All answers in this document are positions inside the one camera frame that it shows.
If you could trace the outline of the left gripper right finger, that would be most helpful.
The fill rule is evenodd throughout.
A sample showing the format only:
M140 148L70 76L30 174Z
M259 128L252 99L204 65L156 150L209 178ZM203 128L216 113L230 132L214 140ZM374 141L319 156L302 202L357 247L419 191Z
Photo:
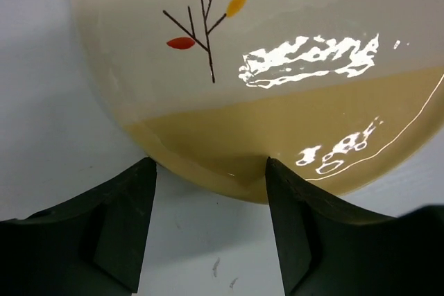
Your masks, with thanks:
M375 213L273 158L265 178L286 295L443 294L442 206Z

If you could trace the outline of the yellow and cream plate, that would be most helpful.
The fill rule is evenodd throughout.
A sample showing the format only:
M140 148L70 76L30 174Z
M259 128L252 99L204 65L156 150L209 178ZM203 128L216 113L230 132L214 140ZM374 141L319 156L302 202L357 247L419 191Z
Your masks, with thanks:
M159 164L267 201L268 158L334 194L443 127L443 0L71 0L99 94Z

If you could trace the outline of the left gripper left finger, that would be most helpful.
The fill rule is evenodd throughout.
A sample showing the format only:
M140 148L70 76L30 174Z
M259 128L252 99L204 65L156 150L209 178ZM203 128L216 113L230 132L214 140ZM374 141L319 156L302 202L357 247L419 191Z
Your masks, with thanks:
M2 221L1 294L135 294L156 179L143 158L70 200Z

